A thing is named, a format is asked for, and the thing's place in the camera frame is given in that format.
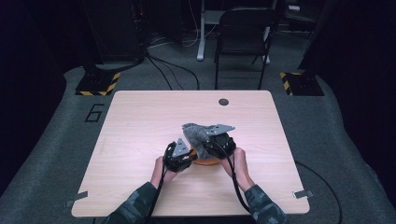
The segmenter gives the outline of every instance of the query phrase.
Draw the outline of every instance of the black chair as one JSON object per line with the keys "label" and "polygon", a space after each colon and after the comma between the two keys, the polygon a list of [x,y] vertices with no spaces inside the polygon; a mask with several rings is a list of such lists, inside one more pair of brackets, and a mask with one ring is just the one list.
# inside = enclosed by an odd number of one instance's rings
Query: black chair
{"label": "black chair", "polygon": [[[234,7],[224,12],[219,20],[219,36],[215,54],[215,89],[218,88],[220,55],[256,56],[252,64],[259,56],[265,55],[258,90],[262,88],[265,62],[278,19],[279,16],[276,11],[266,7]],[[263,31],[265,27],[270,27],[270,31],[264,39]]]}

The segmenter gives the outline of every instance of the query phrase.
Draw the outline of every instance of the chair leg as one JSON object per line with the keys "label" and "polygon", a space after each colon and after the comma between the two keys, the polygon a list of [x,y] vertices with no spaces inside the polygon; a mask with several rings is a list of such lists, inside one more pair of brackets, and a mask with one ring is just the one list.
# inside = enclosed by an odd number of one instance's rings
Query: chair leg
{"label": "chair leg", "polygon": [[268,57],[268,54],[265,55],[264,61],[262,61],[262,75],[260,76],[259,87],[257,88],[257,90],[262,89],[262,78],[264,77],[264,71],[265,71],[265,66],[266,66],[266,62],[267,62],[267,57]]}
{"label": "chair leg", "polygon": [[218,89],[218,79],[219,79],[219,55],[218,54],[215,56],[215,62],[216,62],[215,90],[217,90]]}
{"label": "chair leg", "polygon": [[253,59],[253,62],[251,62],[251,64],[254,64],[258,57],[259,57],[259,55],[256,55],[256,57]]}

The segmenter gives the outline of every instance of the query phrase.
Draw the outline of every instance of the desk leg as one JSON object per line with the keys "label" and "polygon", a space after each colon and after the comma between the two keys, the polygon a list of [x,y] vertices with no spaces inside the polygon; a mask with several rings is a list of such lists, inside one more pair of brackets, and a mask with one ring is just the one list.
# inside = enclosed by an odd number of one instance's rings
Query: desk leg
{"label": "desk leg", "polygon": [[205,53],[205,0],[201,0],[201,39],[199,40],[197,60],[204,60]]}

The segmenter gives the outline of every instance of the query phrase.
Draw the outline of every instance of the person's left hand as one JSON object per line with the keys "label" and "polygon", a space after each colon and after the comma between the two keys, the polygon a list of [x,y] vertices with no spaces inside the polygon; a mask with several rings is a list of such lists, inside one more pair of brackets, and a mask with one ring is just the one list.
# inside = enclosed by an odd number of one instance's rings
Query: person's left hand
{"label": "person's left hand", "polygon": [[[152,171],[152,176],[150,183],[157,189],[158,186],[160,185],[160,180],[161,180],[161,175],[163,174],[163,156],[157,158],[155,160],[155,166],[154,170]],[[177,173],[172,172],[172,171],[167,171],[165,178],[163,179],[163,184],[166,185],[170,183],[175,176],[177,176]]]}

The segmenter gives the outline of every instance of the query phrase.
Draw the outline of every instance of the person's right hand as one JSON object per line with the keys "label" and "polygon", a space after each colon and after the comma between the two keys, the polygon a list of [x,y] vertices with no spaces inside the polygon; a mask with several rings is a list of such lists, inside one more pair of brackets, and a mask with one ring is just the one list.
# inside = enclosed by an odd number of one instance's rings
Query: person's right hand
{"label": "person's right hand", "polygon": [[[233,155],[230,156],[230,160],[231,162],[234,161],[233,167],[239,188],[241,188],[241,190],[244,192],[247,191],[253,185],[255,185],[255,183],[248,174],[248,163],[245,150],[237,147],[233,152]],[[230,167],[230,163],[228,163],[228,160],[224,159],[220,163],[224,167],[225,172],[227,172],[229,176],[232,176],[233,173]]]}

